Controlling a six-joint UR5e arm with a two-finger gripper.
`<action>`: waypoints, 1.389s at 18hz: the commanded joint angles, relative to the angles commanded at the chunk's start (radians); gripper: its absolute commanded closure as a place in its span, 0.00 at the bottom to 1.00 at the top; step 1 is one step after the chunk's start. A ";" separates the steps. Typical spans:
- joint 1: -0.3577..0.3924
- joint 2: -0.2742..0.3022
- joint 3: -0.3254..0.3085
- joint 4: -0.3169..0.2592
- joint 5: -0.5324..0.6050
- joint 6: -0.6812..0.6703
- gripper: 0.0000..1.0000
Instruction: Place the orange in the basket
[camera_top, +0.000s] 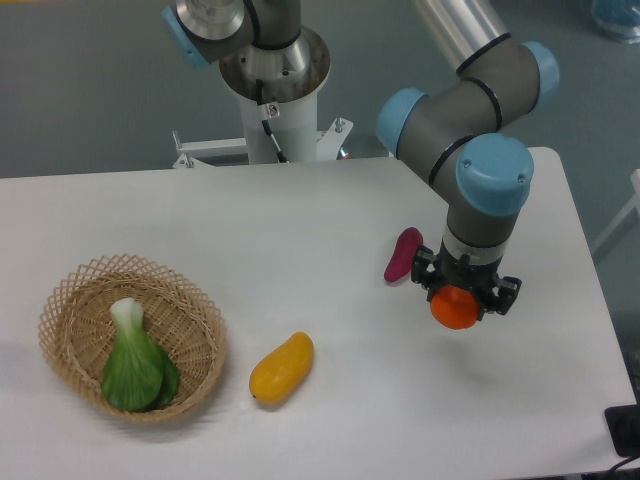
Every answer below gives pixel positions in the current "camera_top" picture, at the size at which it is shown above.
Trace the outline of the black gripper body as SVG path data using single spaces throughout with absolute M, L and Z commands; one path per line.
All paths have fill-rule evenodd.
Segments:
M 476 265 L 466 254 L 455 258 L 444 245 L 433 263 L 434 271 L 430 273 L 427 290 L 427 301 L 431 302 L 438 291 L 445 286 L 453 286 L 472 294 L 479 304 L 493 304 L 496 294 L 498 268 L 500 260 Z

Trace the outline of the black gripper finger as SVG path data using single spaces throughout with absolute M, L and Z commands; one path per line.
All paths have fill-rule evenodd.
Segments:
M 481 321 L 486 314 L 506 315 L 520 293 L 522 280 L 517 277 L 493 275 L 474 289 Z
M 411 281 L 421 286 L 431 285 L 433 283 L 433 271 L 431 270 L 433 264 L 433 251 L 424 245 L 418 247 L 411 263 Z

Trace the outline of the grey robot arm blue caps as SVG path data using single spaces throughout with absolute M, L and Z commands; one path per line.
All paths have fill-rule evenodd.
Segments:
M 419 1 L 418 13 L 458 76 L 431 96 L 406 88 L 376 122 L 386 150 L 448 206 L 438 251 L 419 232 L 398 238 L 384 273 L 427 293 L 432 316 L 459 330 L 505 314 L 521 282 L 498 269 L 534 173 L 526 146 L 502 128 L 544 104 L 560 72 L 536 42 L 516 43 L 486 1 Z M 296 1 L 175 1 L 164 21 L 195 67 L 217 64 L 237 97 L 253 164 L 314 161 L 316 96 L 330 70 L 324 41 Z

